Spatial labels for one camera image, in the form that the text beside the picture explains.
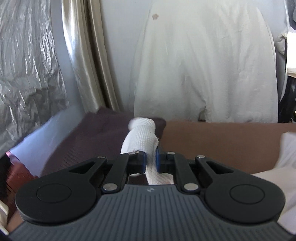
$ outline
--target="silver reflective sheet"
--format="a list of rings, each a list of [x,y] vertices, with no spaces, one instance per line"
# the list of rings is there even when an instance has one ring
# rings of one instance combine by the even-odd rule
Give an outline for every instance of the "silver reflective sheet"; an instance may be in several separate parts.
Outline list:
[[[0,157],[67,105],[50,0],[0,0]]]

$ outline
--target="metal pin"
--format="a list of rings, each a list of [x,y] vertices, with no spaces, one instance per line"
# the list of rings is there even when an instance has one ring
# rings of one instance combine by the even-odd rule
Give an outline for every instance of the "metal pin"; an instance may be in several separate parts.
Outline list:
[[[117,189],[117,185],[115,183],[106,183],[103,185],[103,189],[105,191],[114,191]]]
[[[186,183],[184,185],[184,188],[187,190],[187,191],[195,191],[198,189],[198,185],[195,184],[195,183]]]

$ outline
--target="white towel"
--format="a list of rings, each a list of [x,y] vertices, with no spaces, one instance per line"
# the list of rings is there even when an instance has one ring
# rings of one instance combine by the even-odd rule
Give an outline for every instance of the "white towel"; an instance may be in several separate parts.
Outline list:
[[[147,155],[146,177],[149,185],[173,184],[173,176],[159,174],[156,171],[155,153],[158,139],[155,135],[155,123],[147,118],[132,119],[128,125],[130,132],[126,136],[121,154],[144,151]]]

